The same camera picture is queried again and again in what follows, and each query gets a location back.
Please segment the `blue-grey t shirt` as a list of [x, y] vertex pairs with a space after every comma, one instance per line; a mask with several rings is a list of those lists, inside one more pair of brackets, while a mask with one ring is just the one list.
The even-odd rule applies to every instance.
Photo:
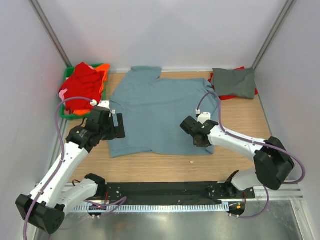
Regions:
[[162, 68], [134, 66], [110, 97], [110, 107], [123, 116], [125, 138], [108, 142], [113, 158], [137, 153], [205, 156], [214, 147], [196, 147], [180, 124], [196, 115], [197, 106], [218, 121], [218, 103], [204, 78], [161, 77]]

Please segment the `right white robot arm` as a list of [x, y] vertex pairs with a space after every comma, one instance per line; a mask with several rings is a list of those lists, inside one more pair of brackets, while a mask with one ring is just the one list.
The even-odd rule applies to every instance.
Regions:
[[295, 184], [294, 181], [286, 181], [295, 163], [276, 137], [271, 136], [267, 140], [248, 137], [225, 129], [213, 120], [197, 121], [192, 116], [188, 116], [180, 127], [192, 137], [196, 147], [220, 146], [254, 163], [254, 168], [237, 170], [225, 181], [225, 192], [231, 198], [237, 198], [253, 187], [263, 186], [276, 191], [282, 185]]

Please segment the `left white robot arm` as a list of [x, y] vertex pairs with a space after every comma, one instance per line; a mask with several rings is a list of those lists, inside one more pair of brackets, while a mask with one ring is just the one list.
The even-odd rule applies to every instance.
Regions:
[[42, 181], [28, 195], [17, 197], [15, 205], [24, 226], [31, 224], [51, 235], [78, 204], [89, 198], [101, 200], [107, 193], [106, 181], [93, 173], [72, 189], [66, 192], [63, 189], [77, 166], [101, 141], [125, 136], [122, 113], [115, 113], [108, 107], [94, 107], [85, 126], [71, 129], [62, 142], [60, 156]]

